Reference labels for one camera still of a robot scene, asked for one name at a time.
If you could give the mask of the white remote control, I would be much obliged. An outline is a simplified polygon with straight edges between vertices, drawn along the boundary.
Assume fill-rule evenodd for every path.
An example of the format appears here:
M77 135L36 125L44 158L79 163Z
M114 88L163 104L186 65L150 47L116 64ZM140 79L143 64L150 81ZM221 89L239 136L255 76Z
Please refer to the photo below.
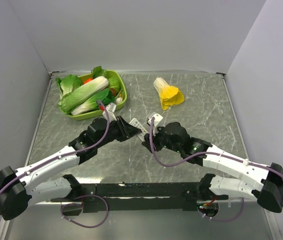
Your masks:
M140 129L141 132L136 136L141 142L143 142L145 140L145 135L149 133L148 130L136 118L133 118L129 124Z

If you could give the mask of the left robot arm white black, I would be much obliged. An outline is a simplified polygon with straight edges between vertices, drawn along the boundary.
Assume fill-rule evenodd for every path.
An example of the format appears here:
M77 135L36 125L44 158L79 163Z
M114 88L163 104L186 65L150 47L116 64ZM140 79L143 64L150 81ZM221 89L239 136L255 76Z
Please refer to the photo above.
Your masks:
M45 200L64 198L75 201L81 193L73 176L47 180L72 167L79 166L98 153L98 149L112 142L124 142L141 133L144 127L136 120L126 122L121 116L114 120L96 118L62 149L32 165L13 170L0 170L0 217L12 220L29 206Z

